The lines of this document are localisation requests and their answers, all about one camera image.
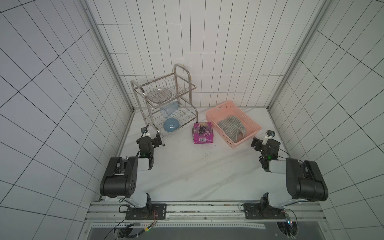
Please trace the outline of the grey striped square dishcloth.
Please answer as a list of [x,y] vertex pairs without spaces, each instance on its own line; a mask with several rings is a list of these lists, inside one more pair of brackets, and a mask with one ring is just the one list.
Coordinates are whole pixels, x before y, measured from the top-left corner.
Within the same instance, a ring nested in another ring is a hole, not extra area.
[[237,116],[230,116],[225,120],[219,121],[218,126],[233,143],[244,139],[247,133],[246,127]]

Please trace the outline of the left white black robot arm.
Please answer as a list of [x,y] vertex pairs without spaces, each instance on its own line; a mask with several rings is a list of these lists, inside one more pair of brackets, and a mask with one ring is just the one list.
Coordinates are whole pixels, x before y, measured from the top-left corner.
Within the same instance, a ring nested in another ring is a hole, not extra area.
[[150,171],[155,163],[154,150],[163,144],[159,133],[151,138],[143,133],[137,140],[139,152],[132,157],[112,157],[100,184],[101,196],[111,199],[121,197],[128,203],[127,213],[137,217],[152,214],[152,200],[149,194],[136,192],[138,172]]

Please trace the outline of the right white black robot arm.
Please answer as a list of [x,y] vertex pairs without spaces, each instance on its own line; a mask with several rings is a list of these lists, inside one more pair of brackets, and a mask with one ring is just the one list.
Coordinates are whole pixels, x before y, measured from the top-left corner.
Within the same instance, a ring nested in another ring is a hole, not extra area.
[[284,207],[299,202],[324,202],[329,191],[316,162],[301,161],[287,157],[279,159],[281,143],[266,136],[263,140],[254,137],[251,147],[260,152],[259,162],[267,173],[286,177],[286,187],[280,192],[265,193],[258,204],[263,218],[276,217]]

